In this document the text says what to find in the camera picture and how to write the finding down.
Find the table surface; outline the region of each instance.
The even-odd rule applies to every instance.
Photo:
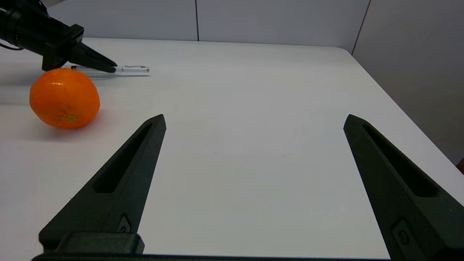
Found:
[[[29,108],[41,57],[0,50],[0,260],[39,254],[39,231],[160,113],[168,130],[139,228],[145,253],[388,258],[343,132],[348,114],[464,202],[462,174],[345,50],[84,42],[151,75],[90,75],[101,109],[72,131]]]

